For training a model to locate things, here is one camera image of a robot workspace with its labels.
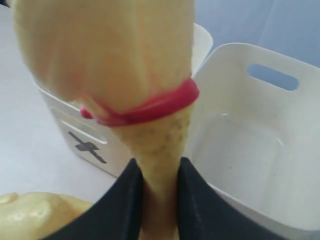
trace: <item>piping bag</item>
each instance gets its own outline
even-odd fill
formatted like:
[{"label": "piping bag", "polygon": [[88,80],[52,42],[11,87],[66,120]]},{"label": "piping bag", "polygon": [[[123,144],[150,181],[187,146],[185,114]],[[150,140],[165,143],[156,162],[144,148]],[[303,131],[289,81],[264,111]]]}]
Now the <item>piping bag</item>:
[{"label": "piping bag", "polygon": [[199,95],[194,4],[11,2],[33,76],[61,100],[81,103],[81,115],[110,128],[134,156],[105,196],[46,239],[282,239],[225,203],[181,158]]}]

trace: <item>white plastic basket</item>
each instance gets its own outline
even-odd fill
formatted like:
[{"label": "white plastic basket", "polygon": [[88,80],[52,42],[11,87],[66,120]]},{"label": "white plastic basket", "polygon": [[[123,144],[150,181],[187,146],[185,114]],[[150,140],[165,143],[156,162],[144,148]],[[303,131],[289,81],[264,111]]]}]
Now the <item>white plastic basket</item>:
[{"label": "white plastic basket", "polygon": [[[212,46],[211,35],[195,24],[193,74],[199,69]],[[116,177],[119,176],[131,158],[127,148],[107,127],[101,127],[95,120],[83,119],[78,103],[63,102],[49,93],[38,81],[36,84],[69,148],[81,158]]]},{"label": "white plastic basket", "polygon": [[[258,64],[298,80],[288,91],[248,74]],[[217,48],[194,78],[187,143],[231,205],[289,239],[320,230],[320,69],[257,46]]]}]

